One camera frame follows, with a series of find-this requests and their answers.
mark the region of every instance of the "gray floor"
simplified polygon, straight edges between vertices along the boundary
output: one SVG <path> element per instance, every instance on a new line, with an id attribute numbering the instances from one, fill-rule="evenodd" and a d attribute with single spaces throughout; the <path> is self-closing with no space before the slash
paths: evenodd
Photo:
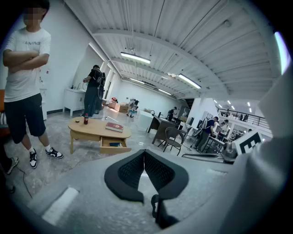
<path id="1" fill-rule="evenodd" d="M 81 113 L 82 112 L 80 111 L 73 112 L 73 117 L 77 117 Z M 102 120 L 105 120 L 105 117 L 107 117 L 106 121 L 118 121 L 118 124 L 128 126 L 131 129 L 132 136 L 127 139 L 127 146 L 131 147 L 132 150 L 155 149 L 163 151 L 163 144 L 160 147 L 157 147 L 161 143 L 160 140 L 157 140 L 155 144 L 152 144 L 155 133 L 154 130 L 152 130 L 151 133 L 146 133 L 144 130 L 137 127 L 136 122 L 139 114 L 133 119 L 130 119 L 125 113 L 119 113 L 106 107 L 97 117 L 103 117 Z M 112 154 L 99 153 L 99 142 L 86 140 L 75 140 L 74 153 L 70 154 L 70 133 L 69 128 L 67 127 L 70 119 L 69 112 L 60 112 L 48 115 L 48 119 L 45 121 L 50 144 L 57 151 L 63 153 L 64 158 L 62 159 L 58 160 L 48 157 L 38 138 L 29 135 L 32 145 L 38 154 L 38 166 L 36 169 L 32 169 L 29 164 L 28 151 L 22 144 L 16 145 L 12 140 L 5 144 L 7 156 L 19 158 L 18 168 L 26 173 L 24 180 L 32 196 L 38 193 L 43 186 L 58 180 L 75 166 L 84 162 L 112 156 Z M 181 155 L 185 153 L 196 153 L 194 149 L 192 151 L 188 150 L 191 143 L 192 141 L 188 140 L 184 143 L 178 157 L 181 157 Z M 170 151 L 170 148 L 171 147 L 169 146 L 165 152 L 177 155 L 178 150 L 173 148 L 172 151 Z M 23 172 L 15 168 L 6 179 L 16 187 L 16 192 L 12 196 L 17 200 L 22 201 L 24 204 L 27 204 L 31 200 L 31 197 L 23 183 Z"/>

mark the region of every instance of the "railing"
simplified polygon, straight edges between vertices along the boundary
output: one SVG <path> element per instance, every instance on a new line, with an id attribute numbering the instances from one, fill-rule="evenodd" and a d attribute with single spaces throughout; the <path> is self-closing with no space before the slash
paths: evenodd
<path id="1" fill-rule="evenodd" d="M 238 119 L 244 122 L 249 122 L 251 124 L 255 124 L 257 126 L 270 129 L 269 125 L 266 122 L 266 119 L 260 116 L 256 115 L 250 115 L 243 112 L 235 112 L 231 110 L 225 110 L 225 109 L 218 109 L 219 116 L 224 116 L 232 119 Z"/>

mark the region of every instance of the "black chair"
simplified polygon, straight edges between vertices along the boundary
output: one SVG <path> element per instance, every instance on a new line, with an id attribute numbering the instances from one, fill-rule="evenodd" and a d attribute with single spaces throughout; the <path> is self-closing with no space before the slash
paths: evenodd
<path id="1" fill-rule="evenodd" d="M 174 128 L 174 127 L 168 127 L 168 128 L 166 128 L 165 135 L 166 135 L 166 140 L 164 140 L 163 142 L 166 142 L 166 146 L 165 146 L 163 152 L 165 152 L 166 148 L 167 148 L 169 145 L 171 145 L 172 147 L 171 147 L 170 151 L 172 150 L 173 146 L 174 146 L 176 149 L 179 149 L 179 152 L 178 152 L 178 154 L 177 154 L 177 156 L 178 156 L 179 153 L 180 153 L 180 150 L 181 150 L 181 146 L 183 145 L 184 140 L 185 140 L 184 135 L 182 134 L 182 132 L 180 132 L 180 130 L 178 130 L 177 128 Z M 181 143 L 178 143 L 178 142 L 175 141 L 175 139 L 176 139 L 176 137 L 177 137 L 178 135 L 181 137 Z"/>

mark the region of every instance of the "red book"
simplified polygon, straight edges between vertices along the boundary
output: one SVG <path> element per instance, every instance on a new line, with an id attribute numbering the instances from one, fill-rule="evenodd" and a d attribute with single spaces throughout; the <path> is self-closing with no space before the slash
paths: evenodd
<path id="1" fill-rule="evenodd" d="M 110 130 L 117 131 L 117 132 L 123 132 L 123 126 L 122 125 L 112 123 L 112 122 L 107 123 L 106 129 L 110 129 Z"/>

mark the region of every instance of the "wooden coffee table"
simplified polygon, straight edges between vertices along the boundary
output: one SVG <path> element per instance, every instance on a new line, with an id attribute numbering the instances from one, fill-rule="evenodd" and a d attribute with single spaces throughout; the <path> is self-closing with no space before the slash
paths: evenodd
<path id="1" fill-rule="evenodd" d="M 126 138 L 131 136 L 131 131 L 128 127 L 123 126 L 123 132 L 117 132 L 106 129 L 108 121 L 88 119 L 88 124 L 84 124 L 83 120 L 83 117 L 76 117 L 71 119 L 68 124 L 71 136 L 71 154 L 73 153 L 73 138 L 101 141 L 100 153 L 102 154 L 120 154 L 131 151 L 131 148 L 126 145 Z M 123 147 L 109 145 L 114 142 L 120 142 Z"/>

